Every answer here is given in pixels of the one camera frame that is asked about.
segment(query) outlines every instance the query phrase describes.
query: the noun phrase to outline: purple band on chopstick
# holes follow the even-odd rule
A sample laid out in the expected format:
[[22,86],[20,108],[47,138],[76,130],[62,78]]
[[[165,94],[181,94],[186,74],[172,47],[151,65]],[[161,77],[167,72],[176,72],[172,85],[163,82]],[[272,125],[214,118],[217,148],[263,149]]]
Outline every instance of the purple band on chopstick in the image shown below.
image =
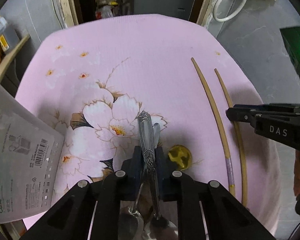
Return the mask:
[[229,182],[229,186],[231,186],[234,185],[234,176],[233,176],[231,157],[226,158],[226,165],[227,165],[227,172],[228,172],[228,182]]

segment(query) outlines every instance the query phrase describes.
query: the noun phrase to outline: label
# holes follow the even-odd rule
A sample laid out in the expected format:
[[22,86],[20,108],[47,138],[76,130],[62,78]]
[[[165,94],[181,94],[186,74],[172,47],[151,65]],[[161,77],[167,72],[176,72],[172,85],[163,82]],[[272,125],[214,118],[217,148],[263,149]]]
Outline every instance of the label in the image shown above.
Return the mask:
[[8,45],[5,37],[3,36],[3,34],[0,35],[0,44],[1,44],[3,52],[6,52],[9,49],[9,45]]
[[54,136],[13,113],[0,116],[0,221],[40,212]]

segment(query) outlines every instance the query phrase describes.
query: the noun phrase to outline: silverware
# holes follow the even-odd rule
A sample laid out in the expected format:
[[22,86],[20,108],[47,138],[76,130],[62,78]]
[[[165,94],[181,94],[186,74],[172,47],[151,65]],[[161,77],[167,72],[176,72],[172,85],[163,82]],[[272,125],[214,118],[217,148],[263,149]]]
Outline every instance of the silverware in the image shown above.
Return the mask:
[[157,122],[153,125],[153,137],[154,137],[154,148],[156,149],[160,137],[160,124],[158,124]]
[[[160,125],[155,123],[153,126],[154,148],[157,147],[160,137]],[[132,206],[120,209],[118,222],[118,240],[140,240],[142,237],[144,221],[143,217],[137,210],[138,201],[141,195],[143,184],[146,178],[145,171],[141,176],[141,185],[136,200]]]
[[164,218],[160,213],[158,179],[154,155],[154,131],[152,128],[151,116],[147,112],[142,111],[138,116],[138,126],[141,149],[145,161],[145,171],[150,184],[151,198],[154,208],[154,216],[146,224],[142,237],[146,240],[177,240],[178,229],[176,225]]

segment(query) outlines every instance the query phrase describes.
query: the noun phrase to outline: gray floor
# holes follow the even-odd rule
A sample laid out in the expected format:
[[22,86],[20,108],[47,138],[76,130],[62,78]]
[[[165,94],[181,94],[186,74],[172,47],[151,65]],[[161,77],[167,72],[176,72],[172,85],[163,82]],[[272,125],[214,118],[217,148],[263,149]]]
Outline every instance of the gray floor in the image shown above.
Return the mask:
[[[235,0],[237,8],[241,0]],[[264,103],[300,103],[300,81],[284,48],[279,29],[300,25],[288,0],[248,0],[224,23],[217,40],[251,80]],[[278,144],[282,172],[281,213],[277,239],[288,239],[300,217],[294,211],[294,150]]]
[[57,0],[8,0],[1,8],[0,15],[13,25],[19,38],[27,33],[31,37],[16,57],[19,80],[41,42],[51,33],[62,29],[63,21],[57,4]]

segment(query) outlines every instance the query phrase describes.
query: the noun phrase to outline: yellow flower center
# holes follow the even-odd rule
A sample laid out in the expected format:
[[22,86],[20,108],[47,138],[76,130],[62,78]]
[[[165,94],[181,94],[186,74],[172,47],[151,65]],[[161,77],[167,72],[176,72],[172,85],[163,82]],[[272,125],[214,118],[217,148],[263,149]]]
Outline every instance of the yellow flower center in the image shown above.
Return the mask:
[[83,53],[80,54],[80,57],[85,57],[85,56],[87,56],[88,54],[89,54],[88,52],[83,52]]
[[122,126],[111,126],[111,129],[115,131],[116,135],[126,135],[126,132]]
[[79,78],[80,78],[80,79],[83,79],[83,78],[86,78],[86,77],[88,77],[88,76],[89,76],[89,74],[82,73],[82,74],[80,74]]
[[71,159],[71,156],[63,156],[62,162],[67,163],[67,162],[69,162],[70,159]]
[[51,76],[53,74],[53,70],[49,69],[48,72],[46,73],[46,76]]

